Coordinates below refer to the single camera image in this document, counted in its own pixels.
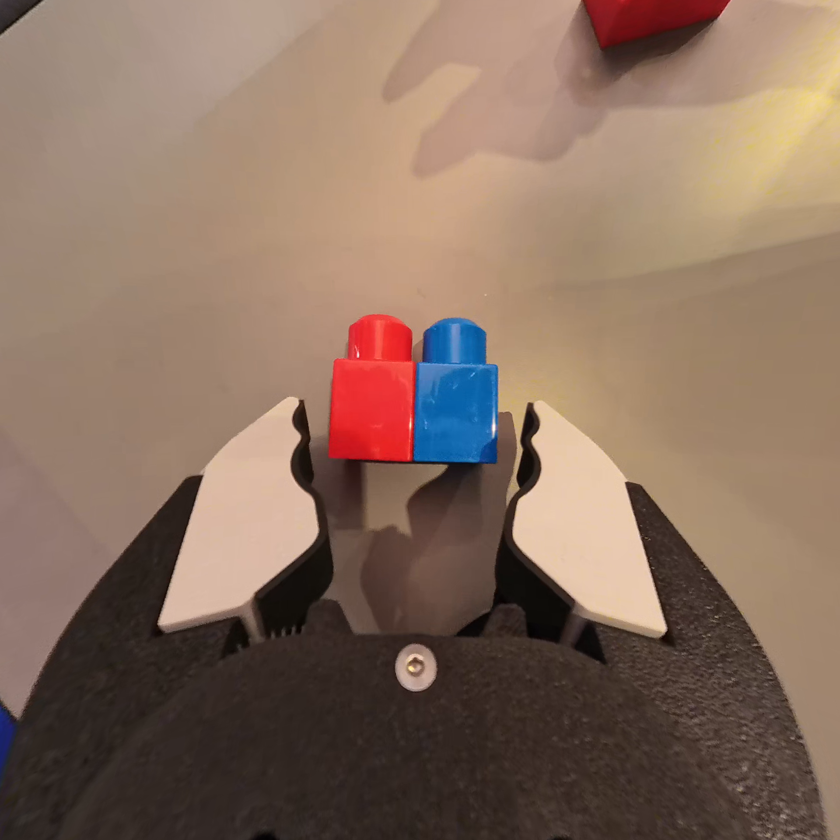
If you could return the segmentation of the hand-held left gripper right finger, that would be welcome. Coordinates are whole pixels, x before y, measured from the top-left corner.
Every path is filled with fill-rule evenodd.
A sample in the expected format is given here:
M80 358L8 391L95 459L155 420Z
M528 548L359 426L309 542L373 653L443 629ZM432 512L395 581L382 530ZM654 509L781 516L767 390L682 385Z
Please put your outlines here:
M669 631L627 479L544 401L527 405L518 489L505 513L495 605L526 637L575 646L588 628L660 642Z

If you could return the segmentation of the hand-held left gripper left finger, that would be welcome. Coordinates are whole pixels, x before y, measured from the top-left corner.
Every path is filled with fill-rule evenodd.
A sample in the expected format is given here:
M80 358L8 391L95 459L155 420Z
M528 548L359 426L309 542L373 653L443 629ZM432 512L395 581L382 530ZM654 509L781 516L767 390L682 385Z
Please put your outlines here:
M333 577L310 442L305 403L291 396L206 465L157 621L163 633L237 620L257 643L304 624Z

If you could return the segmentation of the red one-stud toy block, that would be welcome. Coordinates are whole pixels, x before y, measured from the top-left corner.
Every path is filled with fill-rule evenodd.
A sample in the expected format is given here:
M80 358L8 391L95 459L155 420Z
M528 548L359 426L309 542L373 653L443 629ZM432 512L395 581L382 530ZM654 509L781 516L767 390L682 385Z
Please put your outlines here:
M402 320L376 313L352 323L346 357L332 368L329 456L412 462L415 374Z

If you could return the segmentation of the blue one-stud toy block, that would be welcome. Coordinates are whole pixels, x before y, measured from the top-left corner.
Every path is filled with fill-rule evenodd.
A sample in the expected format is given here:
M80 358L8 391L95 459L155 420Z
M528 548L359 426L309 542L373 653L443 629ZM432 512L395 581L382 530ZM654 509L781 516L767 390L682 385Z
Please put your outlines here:
M499 370L487 360L486 331L467 318L432 324L416 364L414 460L495 464L498 414Z

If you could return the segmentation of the blue plastic bin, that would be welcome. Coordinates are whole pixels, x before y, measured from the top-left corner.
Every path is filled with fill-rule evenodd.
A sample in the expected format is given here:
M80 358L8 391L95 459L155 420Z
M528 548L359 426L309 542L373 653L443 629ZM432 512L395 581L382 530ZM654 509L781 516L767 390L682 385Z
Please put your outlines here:
M14 745L14 740L18 731L18 718L7 707L7 704L1 699L1 754L0 754L0 773L1 781L5 776L9 763L9 755Z

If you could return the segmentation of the red two-stud toy block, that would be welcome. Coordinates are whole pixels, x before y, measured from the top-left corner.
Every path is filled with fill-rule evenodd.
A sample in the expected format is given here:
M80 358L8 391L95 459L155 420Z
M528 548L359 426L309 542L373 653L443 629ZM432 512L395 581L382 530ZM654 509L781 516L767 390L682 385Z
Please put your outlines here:
M602 49L717 19L729 1L583 1Z

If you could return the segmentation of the grey desk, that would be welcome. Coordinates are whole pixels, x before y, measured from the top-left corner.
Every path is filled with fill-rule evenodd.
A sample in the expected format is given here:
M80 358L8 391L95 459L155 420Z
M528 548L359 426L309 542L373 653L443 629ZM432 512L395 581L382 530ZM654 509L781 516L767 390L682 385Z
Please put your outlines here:
M838 796L838 2L46 2L2 36L2 698L368 312L488 333L740 605Z

